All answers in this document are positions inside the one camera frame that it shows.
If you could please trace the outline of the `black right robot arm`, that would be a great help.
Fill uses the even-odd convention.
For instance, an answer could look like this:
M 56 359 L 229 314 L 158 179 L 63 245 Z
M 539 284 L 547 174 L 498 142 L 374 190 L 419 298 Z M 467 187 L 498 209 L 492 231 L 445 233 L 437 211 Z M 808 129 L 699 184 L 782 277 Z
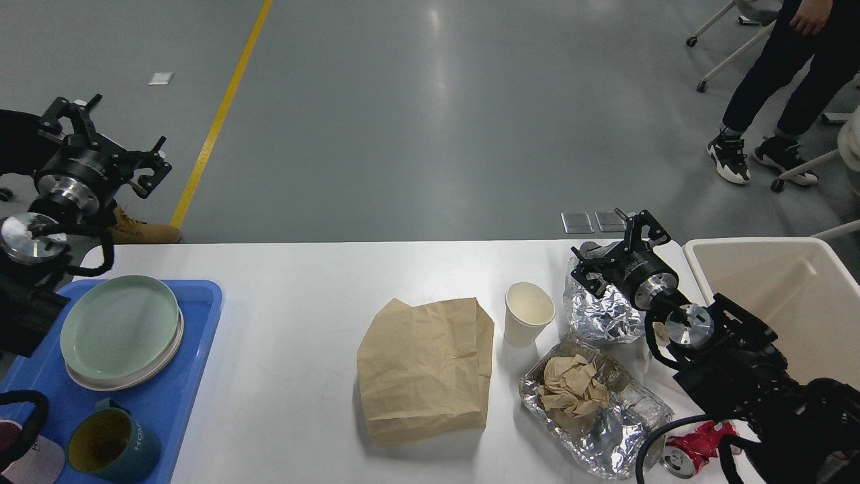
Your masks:
M 857 483 L 858 391 L 832 378 L 796 382 L 776 348 L 777 334 L 723 294 L 704 307 L 680 290 L 678 274 L 654 252 L 669 234 L 647 210 L 617 215 L 623 239 L 574 246 L 574 281 L 600 298 L 615 287 L 645 315 L 649 352 L 675 371 L 675 382 L 701 414 L 651 432 L 637 453 L 634 474 L 658 438 L 704 421 L 742 420 L 757 439 L 725 435 L 716 450 L 725 480 L 740 483 L 733 449 L 742 450 L 766 483 Z

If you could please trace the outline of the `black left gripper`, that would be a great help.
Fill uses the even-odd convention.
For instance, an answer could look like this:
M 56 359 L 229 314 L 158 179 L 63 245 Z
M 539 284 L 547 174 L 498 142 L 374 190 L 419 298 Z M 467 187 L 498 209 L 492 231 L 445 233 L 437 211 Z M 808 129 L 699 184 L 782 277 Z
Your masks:
M 37 133 L 82 149 L 61 149 L 32 178 L 37 196 L 32 211 L 37 214 L 111 214 L 120 184 L 129 185 L 141 199 L 147 199 L 172 171 L 166 162 L 161 136 L 148 151 L 99 151 L 103 143 L 90 112 L 103 98 L 96 93 L 88 102 L 70 102 L 57 97 L 37 120 Z M 71 123 L 70 134 L 62 133 L 62 119 Z

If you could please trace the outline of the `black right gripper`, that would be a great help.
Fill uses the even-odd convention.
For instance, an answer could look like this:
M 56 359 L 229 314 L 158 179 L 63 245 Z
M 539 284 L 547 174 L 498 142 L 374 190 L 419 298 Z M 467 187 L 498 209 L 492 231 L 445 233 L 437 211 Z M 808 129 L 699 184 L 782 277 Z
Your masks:
M 627 214 L 618 208 L 617 216 L 626 227 L 621 250 L 629 255 L 612 261 L 620 242 L 572 246 L 575 265 L 571 278 L 597 298 L 603 298 L 609 287 L 615 288 L 640 311 L 653 309 L 658 297 L 679 301 L 678 274 L 651 252 L 672 241 L 670 234 L 648 210 Z

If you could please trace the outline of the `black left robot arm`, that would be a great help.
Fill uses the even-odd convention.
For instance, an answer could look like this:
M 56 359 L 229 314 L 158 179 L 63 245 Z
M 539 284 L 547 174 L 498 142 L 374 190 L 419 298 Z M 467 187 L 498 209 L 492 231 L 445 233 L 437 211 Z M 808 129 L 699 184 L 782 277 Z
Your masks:
M 176 244 L 181 230 L 129 217 L 117 205 L 124 185 L 144 199 L 172 169 L 161 137 L 130 151 L 97 131 L 90 114 L 101 101 L 57 97 L 43 114 L 2 111 L 2 174 L 31 177 L 25 212 L 2 218 L 2 350 L 31 356 L 67 297 L 65 276 L 94 278 L 114 265 L 119 244 Z

